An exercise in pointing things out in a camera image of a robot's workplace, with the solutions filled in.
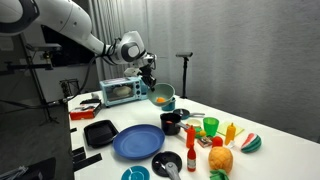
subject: orange toy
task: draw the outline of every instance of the orange toy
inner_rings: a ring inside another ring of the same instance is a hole
[[[162,102],[165,102],[166,100],[163,98],[163,97],[158,97],[157,98],[157,102],[158,103],[162,103]]]

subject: grey curtain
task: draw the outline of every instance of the grey curtain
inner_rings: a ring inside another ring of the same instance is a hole
[[[92,20],[92,34],[102,42],[111,45],[114,39],[125,32],[121,0],[89,0],[89,14]],[[110,66],[97,59],[99,80],[123,77],[128,65]]]

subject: black pot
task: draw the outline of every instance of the black pot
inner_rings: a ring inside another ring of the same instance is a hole
[[[180,132],[181,116],[175,113],[163,113],[160,115],[161,129],[165,135],[176,135]]]

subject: white table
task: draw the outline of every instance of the white table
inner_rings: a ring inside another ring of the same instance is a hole
[[[91,94],[76,97],[68,103],[69,110],[76,107],[82,100],[90,99]],[[250,120],[199,104],[197,102],[176,97],[176,108],[185,108],[190,112],[203,112],[207,117],[215,117],[220,120],[234,122],[245,128],[235,139],[235,147],[231,149],[234,162],[233,169],[228,177],[231,180],[304,180],[320,179],[320,145],[297,136],[252,122]],[[161,128],[161,108],[154,106],[149,100],[135,101],[122,105],[102,109],[91,120],[70,120],[70,128],[78,130],[71,133],[72,149],[84,147],[87,157],[98,153],[102,155],[102,161],[90,165],[75,172],[77,180],[105,180],[121,179],[122,174],[131,166],[140,165],[148,169],[150,179],[169,179],[156,175],[151,167],[154,157],[143,160],[128,160],[116,154],[112,144],[101,148],[92,149],[86,144],[83,128],[93,122],[109,119],[116,129],[121,132],[137,124],[151,124]],[[250,133],[257,133],[262,139],[260,150],[251,154],[244,154],[240,146]],[[181,130],[178,135],[166,136],[164,144],[159,152],[173,151],[182,159],[182,170],[179,175],[182,180],[209,179],[208,154],[210,148],[202,148],[195,144],[197,153],[197,169],[190,173],[187,171],[187,151],[185,147],[186,133]]]

